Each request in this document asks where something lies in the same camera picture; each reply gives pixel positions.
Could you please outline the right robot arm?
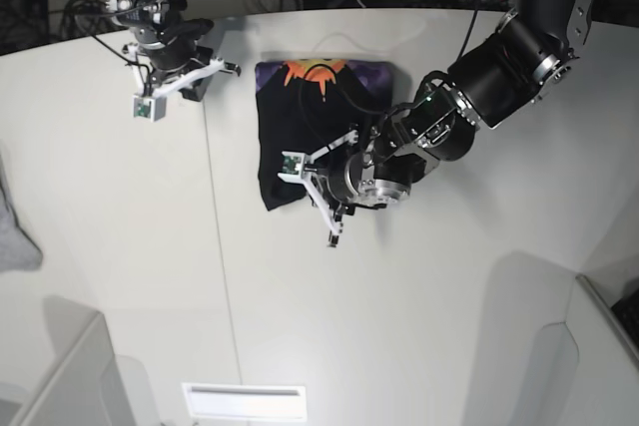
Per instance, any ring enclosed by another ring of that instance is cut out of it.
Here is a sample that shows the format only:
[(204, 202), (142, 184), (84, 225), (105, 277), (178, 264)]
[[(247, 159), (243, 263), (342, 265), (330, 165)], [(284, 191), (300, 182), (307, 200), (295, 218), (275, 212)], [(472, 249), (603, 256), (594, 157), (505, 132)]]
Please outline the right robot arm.
[(215, 55), (200, 41), (214, 28), (210, 19), (186, 20), (187, 0), (107, 0), (114, 24), (129, 29), (135, 42), (123, 49), (131, 59), (140, 109), (179, 92), (199, 102), (218, 72), (241, 74), (241, 67)]

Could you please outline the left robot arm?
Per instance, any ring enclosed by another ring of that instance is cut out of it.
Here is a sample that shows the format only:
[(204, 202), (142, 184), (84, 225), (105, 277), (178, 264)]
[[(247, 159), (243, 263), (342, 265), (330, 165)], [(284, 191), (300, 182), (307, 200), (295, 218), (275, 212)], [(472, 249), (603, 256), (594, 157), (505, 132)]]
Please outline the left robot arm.
[(413, 184), (542, 98), (571, 70), (588, 38), (594, 0), (514, 0), (494, 32), (445, 71), (427, 74), (415, 97), (372, 108), (356, 134), (330, 144), (336, 162), (310, 191), (336, 245), (342, 218), (408, 199)]

